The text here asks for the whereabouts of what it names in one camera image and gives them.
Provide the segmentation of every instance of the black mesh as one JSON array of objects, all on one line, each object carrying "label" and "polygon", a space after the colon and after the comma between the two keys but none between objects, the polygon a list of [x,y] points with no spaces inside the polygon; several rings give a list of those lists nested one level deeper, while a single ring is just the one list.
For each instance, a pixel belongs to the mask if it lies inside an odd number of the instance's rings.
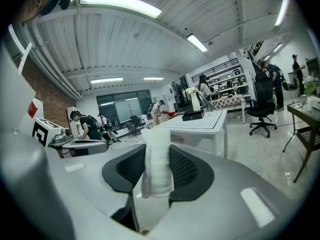
[{"label": "black mesh", "polygon": [[145,170],[146,147],[116,166],[116,171],[135,186]]},{"label": "black mesh", "polygon": [[173,174],[174,189],[193,182],[199,169],[194,162],[170,148],[170,169]]}]

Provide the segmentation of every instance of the black office chair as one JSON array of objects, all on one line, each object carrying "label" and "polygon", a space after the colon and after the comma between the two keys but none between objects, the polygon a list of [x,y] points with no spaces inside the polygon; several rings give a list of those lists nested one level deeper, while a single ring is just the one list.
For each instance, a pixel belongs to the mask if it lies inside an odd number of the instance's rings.
[{"label": "black office chair", "polygon": [[130,116],[130,119],[131,122],[135,124],[139,130],[143,125],[145,128],[147,128],[145,120],[138,118],[136,115]]},{"label": "black office chair", "polygon": [[265,122],[264,118],[268,118],[268,115],[273,115],[275,110],[275,105],[273,102],[273,81],[272,78],[261,78],[257,74],[255,77],[256,82],[255,90],[256,90],[256,107],[252,107],[247,110],[247,113],[253,117],[259,118],[261,122],[252,122],[250,123],[250,128],[252,125],[256,126],[252,131],[250,131],[250,135],[256,129],[263,127],[267,131],[267,138],[270,138],[270,131],[267,126],[273,126],[274,129],[277,129],[277,126],[273,123]]}]

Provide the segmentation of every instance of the pipe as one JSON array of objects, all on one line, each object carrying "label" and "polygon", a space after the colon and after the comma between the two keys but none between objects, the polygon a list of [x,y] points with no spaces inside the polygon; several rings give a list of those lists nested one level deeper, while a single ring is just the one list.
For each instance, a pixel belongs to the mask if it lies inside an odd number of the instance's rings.
[{"label": "pipe", "polygon": [[77,90],[74,88],[74,86],[68,81],[68,79],[64,76],[64,74],[61,72],[61,70],[59,69],[57,64],[52,59],[52,57],[51,57],[51,55],[50,55],[50,53],[49,53],[44,41],[43,41],[43,39],[42,39],[42,37],[40,35],[39,29],[37,28],[37,26],[36,26],[36,24],[34,22],[32,24],[32,30],[33,30],[35,38],[36,38],[37,42],[39,43],[44,55],[49,60],[50,64],[53,66],[53,68],[55,69],[55,71],[57,72],[59,77],[65,82],[65,84],[68,87],[70,87],[74,91],[74,93],[76,94],[77,97],[82,99],[82,96],[77,92]]},{"label": "pipe", "polygon": [[50,67],[50,65],[47,63],[46,59],[43,57],[39,49],[37,49],[36,43],[31,37],[31,34],[28,30],[28,27],[25,25],[22,28],[22,33],[24,33],[25,38],[28,42],[32,44],[32,47],[35,47],[31,49],[31,53],[34,56],[34,58],[37,60],[37,62],[43,66],[42,69],[46,72],[47,75],[51,76],[50,79],[59,86],[66,94],[68,94],[69,97],[79,100],[79,98],[73,94],[72,90],[68,88],[67,86],[63,86],[57,79],[59,79],[59,76],[56,74],[56,72]]}]

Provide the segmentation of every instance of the red brick wall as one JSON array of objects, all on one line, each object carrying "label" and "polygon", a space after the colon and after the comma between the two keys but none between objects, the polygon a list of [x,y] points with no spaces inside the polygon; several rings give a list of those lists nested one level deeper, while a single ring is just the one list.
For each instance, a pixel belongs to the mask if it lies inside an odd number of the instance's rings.
[{"label": "red brick wall", "polygon": [[75,100],[60,90],[30,57],[25,61],[22,75],[36,92],[35,98],[43,102],[44,118],[61,127],[68,128],[66,109],[75,107]]}]

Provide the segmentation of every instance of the white towel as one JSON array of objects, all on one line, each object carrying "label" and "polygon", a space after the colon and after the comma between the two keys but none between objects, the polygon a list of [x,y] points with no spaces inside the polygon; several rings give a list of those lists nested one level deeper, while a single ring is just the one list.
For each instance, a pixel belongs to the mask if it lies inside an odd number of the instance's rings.
[{"label": "white towel", "polygon": [[170,130],[160,127],[142,129],[141,134],[146,143],[142,197],[167,197],[174,190],[169,160]]}]

